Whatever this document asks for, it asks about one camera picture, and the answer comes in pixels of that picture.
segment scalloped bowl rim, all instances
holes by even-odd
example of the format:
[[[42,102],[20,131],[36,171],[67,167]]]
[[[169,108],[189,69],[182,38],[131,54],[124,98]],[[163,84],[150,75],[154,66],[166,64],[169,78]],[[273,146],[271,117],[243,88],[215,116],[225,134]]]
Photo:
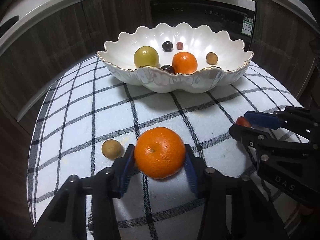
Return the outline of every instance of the scalloped bowl rim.
[[[155,28],[157,28],[159,25],[167,25],[167,26],[169,26],[169,27],[172,28],[172,27],[178,27],[180,24],[187,24],[187,25],[188,25],[190,28],[192,28],[192,29],[198,29],[198,28],[200,28],[200,27],[202,27],[202,26],[206,26],[206,27],[208,27],[208,28],[211,30],[211,28],[210,28],[208,25],[206,25],[206,24],[203,24],[203,25],[195,28],[195,27],[191,27],[188,23],[185,23],[185,22],[179,23],[177,26],[170,26],[170,25],[168,25],[168,24],[166,24],[166,23],[159,23]],[[160,70],[163,71],[163,72],[169,73],[169,72],[166,71],[166,70],[163,70],[163,69],[158,68],[158,67],[149,66],[149,65],[146,65],[146,66],[143,66],[143,67],[139,67],[139,68],[136,68],[136,69],[133,69],[133,70],[132,70],[132,69],[124,69],[124,68],[121,68],[121,67],[119,67],[119,66],[117,66],[117,65],[114,65],[113,63],[105,60],[105,59],[100,55],[100,52],[107,52],[107,51],[108,51],[107,48],[106,48],[106,43],[107,43],[107,42],[117,43],[117,42],[119,41],[120,35],[121,35],[122,33],[126,33],[126,34],[128,34],[128,35],[135,35],[135,34],[137,33],[138,29],[140,29],[140,28],[147,28],[147,29],[149,29],[149,30],[154,30],[154,29],[155,29],[155,28],[151,28],[151,29],[150,29],[150,28],[148,28],[148,27],[146,27],[146,26],[139,26],[134,33],[121,32],[121,33],[119,33],[119,35],[118,35],[118,40],[117,40],[117,41],[105,41],[105,42],[104,42],[103,47],[104,47],[105,51],[100,51],[100,50],[97,51],[98,57],[100,58],[100,60],[101,60],[102,62],[106,62],[107,64],[109,64],[109,65],[111,65],[111,66],[113,66],[113,67],[116,67],[116,68],[118,68],[118,69],[121,69],[122,71],[126,71],[126,72],[127,72],[127,71],[129,71],[129,72],[134,72],[134,71],[138,70],[139,68],[145,68],[145,67],[147,67],[147,68],[151,68],[151,69],[152,69],[152,68],[160,69]],[[230,35],[229,35],[229,33],[228,33],[227,31],[222,30],[222,31],[219,31],[219,32],[217,32],[217,33],[220,33],[220,32],[225,32],[225,33],[227,33],[229,40],[232,41],[232,42],[234,42],[233,40],[230,39]],[[244,41],[241,40],[241,39],[238,39],[238,40],[235,40],[235,41],[242,41],[242,43],[243,43],[243,45],[242,45],[242,51],[244,52]],[[254,55],[254,53],[253,53],[253,51],[251,51],[250,57],[244,62],[244,64],[243,64],[242,66],[238,67],[238,68],[235,69],[235,70],[226,70],[226,71],[225,71],[225,70],[223,70],[223,69],[220,68],[220,67],[210,66],[210,67],[205,67],[205,68],[203,68],[203,69],[200,69],[200,70],[195,71],[195,72],[190,73],[190,74],[184,74],[184,73],[169,73],[169,74],[172,75],[172,76],[178,76],[178,75],[190,76],[190,75],[193,75],[193,74],[196,74],[196,73],[200,73],[201,71],[206,71],[206,70],[210,70],[210,69],[214,69],[214,68],[217,68],[217,69],[223,71],[224,73],[234,73],[234,72],[237,72],[237,71],[241,70],[241,69],[244,68],[244,67],[247,67],[247,66],[250,64],[250,61],[251,61],[253,55]]]

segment cherry tomato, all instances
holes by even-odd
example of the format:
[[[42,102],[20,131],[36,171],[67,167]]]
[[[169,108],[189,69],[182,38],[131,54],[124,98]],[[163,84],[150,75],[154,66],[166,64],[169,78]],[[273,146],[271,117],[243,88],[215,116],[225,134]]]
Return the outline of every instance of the cherry tomato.
[[[243,116],[238,117],[236,124],[251,128],[251,124]]]

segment white tablecloth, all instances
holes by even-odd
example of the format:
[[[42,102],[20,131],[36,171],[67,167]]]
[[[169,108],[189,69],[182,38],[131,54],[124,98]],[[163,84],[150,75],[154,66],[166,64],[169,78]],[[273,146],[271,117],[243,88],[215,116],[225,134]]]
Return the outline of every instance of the white tablecloth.
[[[71,174],[88,177],[112,165],[101,153],[105,140],[116,139],[126,148],[144,131],[164,126],[177,132],[195,155],[222,174],[250,175],[273,202],[290,234],[300,222],[297,203],[256,175],[255,153],[247,152],[228,133],[247,110],[272,113],[285,106],[300,104],[253,62],[231,85],[202,94],[157,94],[120,82],[96,56],[84,60],[52,85],[39,112],[28,167],[31,218],[38,221]],[[307,142],[284,129],[270,132],[279,140]],[[203,203],[191,193],[183,169],[165,181],[137,172],[124,197],[114,199],[123,240],[195,240]],[[90,212],[88,197],[88,239],[92,239]]]

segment sticker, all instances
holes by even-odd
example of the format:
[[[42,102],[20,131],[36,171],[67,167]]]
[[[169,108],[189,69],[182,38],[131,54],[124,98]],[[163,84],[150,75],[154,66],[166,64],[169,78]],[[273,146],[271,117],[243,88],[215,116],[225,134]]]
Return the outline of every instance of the sticker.
[[[244,16],[241,33],[251,36],[253,28],[253,19]]]

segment blue gripper pad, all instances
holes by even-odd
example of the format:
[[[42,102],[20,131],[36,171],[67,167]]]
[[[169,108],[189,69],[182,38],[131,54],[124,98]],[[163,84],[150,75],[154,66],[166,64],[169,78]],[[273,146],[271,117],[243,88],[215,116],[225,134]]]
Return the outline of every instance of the blue gripper pad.
[[[121,158],[115,159],[112,168],[115,170],[115,180],[117,187],[114,189],[120,197],[127,192],[131,174],[134,167],[134,145],[129,144],[125,154]]]
[[[263,112],[247,111],[244,117],[251,125],[258,125],[273,130],[277,130],[283,125],[283,122],[277,116]]]
[[[187,180],[189,187],[191,189],[191,192],[194,193],[196,196],[198,195],[198,180],[195,168],[193,167],[193,164],[191,162],[190,156],[188,153],[186,153],[186,158],[184,161],[184,169],[186,171]]]

